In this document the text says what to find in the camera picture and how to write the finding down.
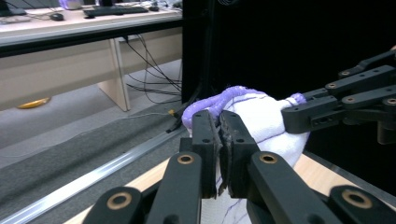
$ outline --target computer mouse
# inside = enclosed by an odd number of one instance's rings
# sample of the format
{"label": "computer mouse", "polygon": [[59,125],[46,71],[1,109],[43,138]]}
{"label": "computer mouse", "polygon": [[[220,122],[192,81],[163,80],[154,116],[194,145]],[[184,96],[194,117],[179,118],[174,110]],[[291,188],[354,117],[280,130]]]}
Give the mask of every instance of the computer mouse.
{"label": "computer mouse", "polygon": [[160,8],[156,7],[156,6],[151,6],[151,7],[148,8],[148,10],[150,10],[150,11],[159,11]]}
{"label": "computer mouse", "polygon": [[49,15],[49,18],[52,21],[64,21],[64,15],[62,15],[61,13],[54,13]]}

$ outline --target white towel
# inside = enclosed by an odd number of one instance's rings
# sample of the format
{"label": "white towel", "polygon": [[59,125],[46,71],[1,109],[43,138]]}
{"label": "white towel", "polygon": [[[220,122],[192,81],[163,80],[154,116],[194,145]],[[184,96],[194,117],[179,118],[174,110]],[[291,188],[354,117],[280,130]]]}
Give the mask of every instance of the white towel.
{"label": "white towel", "polygon": [[[264,92],[236,86],[186,108],[183,113],[183,124],[191,132],[193,113],[208,109],[213,118],[217,119],[221,110],[232,111],[244,121],[261,151],[275,152],[282,156],[290,166],[293,166],[303,153],[309,133],[287,133],[281,110],[303,103],[305,103],[305,99],[299,93],[293,94],[285,100],[277,101]],[[219,163],[216,179],[218,189],[222,182]],[[251,223],[246,209],[246,200],[232,199],[227,189],[217,199],[202,199],[201,223]]]}

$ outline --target desk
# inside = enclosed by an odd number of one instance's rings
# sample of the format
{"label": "desk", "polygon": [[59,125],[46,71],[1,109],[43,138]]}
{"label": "desk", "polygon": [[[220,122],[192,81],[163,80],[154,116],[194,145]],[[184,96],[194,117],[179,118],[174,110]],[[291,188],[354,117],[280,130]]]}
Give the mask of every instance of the desk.
{"label": "desk", "polygon": [[[139,176],[137,179],[130,182],[126,186],[139,189],[140,191],[147,189],[148,187],[162,179],[167,163],[168,161],[160,163],[159,165],[147,171],[145,174]],[[329,195],[331,188],[334,186],[356,186],[349,180],[329,170],[320,163],[306,157],[304,154],[297,161],[296,165],[294,166],[294,170],[311,189],[315,189],[324,195]],[[65,224],[82,223],[90,209],[91,208],[87,208],[75,217],[67,220]]]}
{"label": "desk", "polygon": [[0,110],[95,83],[122,110],[129,110],[123,75],[143,69],[146,63],[131,55],[119,36],[143,34],[158,64],[181,58],[181,28],[169,23],[181,20],[179,11],[91,20],[84,19],[82,10],[60,13],[64,21],[32,19],[0,26]]}

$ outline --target black backdrop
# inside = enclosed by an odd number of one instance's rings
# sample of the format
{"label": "black backdrop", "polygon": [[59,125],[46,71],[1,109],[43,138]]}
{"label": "black backdrop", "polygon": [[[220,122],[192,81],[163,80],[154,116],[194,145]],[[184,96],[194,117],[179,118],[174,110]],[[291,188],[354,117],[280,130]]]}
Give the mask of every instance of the black backdrop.
{"label": "black backdrop", "polygon": [[[202,14],[211,4],[185,0],[184,16]],[[395,1],[215,3],[208,23],[214,48],[209,63],[202,60],[207,27],[184,28],[183,100],[198,77],[208,77],[209,95],[233,85],[276,99],[322,88],[338,72],[396,45],[395,8]],[[203,69],[205,64],[211,69]],[[396,146],[376,142],[375,123],[313,132],[305,149],[396,195]]]}

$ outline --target desk leg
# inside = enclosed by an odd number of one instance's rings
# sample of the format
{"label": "desk leg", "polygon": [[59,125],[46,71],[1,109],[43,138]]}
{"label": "desk leg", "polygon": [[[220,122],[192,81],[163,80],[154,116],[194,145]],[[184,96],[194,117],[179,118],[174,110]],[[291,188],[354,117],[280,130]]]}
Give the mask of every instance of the desk leg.
{"label": "desk leg", "polygon": [[120,57],[120,45],[116,39],[109,39],[111,51],[113,53],[114,64],[116,71],[114,71],[114,78],[98,83],[99,88],[107,94],[123,111],[131,109],[129,103],[128,91],[124,82],[124,73],[122,69],[122,60]]}

